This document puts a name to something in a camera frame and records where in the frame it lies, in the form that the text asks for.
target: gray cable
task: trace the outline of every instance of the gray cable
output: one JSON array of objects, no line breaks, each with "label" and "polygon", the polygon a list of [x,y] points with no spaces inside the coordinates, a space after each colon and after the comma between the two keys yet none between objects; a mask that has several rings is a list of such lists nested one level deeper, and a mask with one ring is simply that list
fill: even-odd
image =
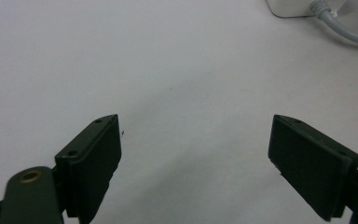
[{"label": "gray cable", "polygon": [[328,27],[334,30],[337,34],[358,43],[358,34],[348,27],[342,25],[331,15],[331,8],[325,0],[315,0],[310,4],[310,11],[313,12],[317,18],[324,21]]}]

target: white surface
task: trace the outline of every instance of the white surface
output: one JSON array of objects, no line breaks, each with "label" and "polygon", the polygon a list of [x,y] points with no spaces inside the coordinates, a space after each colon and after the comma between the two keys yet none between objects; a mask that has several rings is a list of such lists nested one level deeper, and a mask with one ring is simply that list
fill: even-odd
[{"label": "white surface", "polygon": [[[341,11],[358,30],[358,1]],[[358,46],[264,0],[0,1],[0,200],[114,113],[123,157],[93,223],[324,223],[269,162],[270,126],[358,152]]]},{"label": "white surface", "polygon": [[[311,16],[310,4],[313,0],[267,0],[269,8],[279,17]],[[326,0],[333,13],[337,12],[346,0]]]}]

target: white power strip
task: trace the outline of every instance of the white power strip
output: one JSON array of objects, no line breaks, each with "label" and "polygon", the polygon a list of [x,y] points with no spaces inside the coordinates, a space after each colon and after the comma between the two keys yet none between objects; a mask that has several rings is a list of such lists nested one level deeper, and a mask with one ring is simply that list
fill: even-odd
[{"label": "white power strip", "polygon": [[[279,17],[303,17],[313,16],[310,12],[310,3],[313,0],[267,0],[272,13]],[[346,0],[326,0],[332,9],[332,13],[344,5]]]}]

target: cable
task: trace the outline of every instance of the cable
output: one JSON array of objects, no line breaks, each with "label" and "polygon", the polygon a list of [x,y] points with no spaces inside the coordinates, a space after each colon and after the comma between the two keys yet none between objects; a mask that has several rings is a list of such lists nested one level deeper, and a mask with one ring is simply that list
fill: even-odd
[{"label": "cable", "polygon": [[358,34],[350,28],[342,25],[330,14],[331,8],[325,2],[325,0],[314,0],[310,4],[310,11],[313,12],[318,19],[324,21],[324,23],[326,23],[326,25],[334,30],[337,34],[358,43]]}]

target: white plastic box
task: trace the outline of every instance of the white plastic box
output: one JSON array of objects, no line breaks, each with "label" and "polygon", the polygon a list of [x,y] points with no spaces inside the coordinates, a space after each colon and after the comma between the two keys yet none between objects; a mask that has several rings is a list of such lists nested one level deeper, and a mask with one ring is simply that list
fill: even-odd
[{"label": "white plastic box", "polygon": [[[312,0],[267,0],[272,13],[279,17],[312,16],[310,3]],[[326,0],[333,13],[344,5],[346,0]]]}]

